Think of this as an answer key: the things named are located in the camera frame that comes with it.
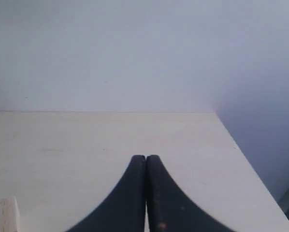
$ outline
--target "wooden block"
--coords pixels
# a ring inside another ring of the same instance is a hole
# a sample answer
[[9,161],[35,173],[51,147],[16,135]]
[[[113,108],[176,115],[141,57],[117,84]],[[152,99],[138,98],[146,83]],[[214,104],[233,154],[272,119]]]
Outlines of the wooden block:
[[0,232],[19,232],[20,214],[15,197],[0,200]]

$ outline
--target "black plastic object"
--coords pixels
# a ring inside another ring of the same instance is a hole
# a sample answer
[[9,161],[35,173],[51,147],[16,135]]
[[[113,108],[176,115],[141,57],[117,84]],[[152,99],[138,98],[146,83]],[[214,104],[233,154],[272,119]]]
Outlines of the black plastic object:
[[150,232],[232,232],[184,194],[159,156],[147,157],[146,168]]
[[133,156],[116,187],[85,219],[67,232],[143,232],[145,157]]

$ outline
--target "light wooden table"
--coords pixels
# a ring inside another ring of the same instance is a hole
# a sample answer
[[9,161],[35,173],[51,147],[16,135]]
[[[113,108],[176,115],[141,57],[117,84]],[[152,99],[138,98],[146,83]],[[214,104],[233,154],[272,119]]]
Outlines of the light wooden table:
[[181,189],[237,232],[289,232],[215,114],[0,113],[0,198],[16,196],[22,232],[63,232],[134,154],[160,155]]

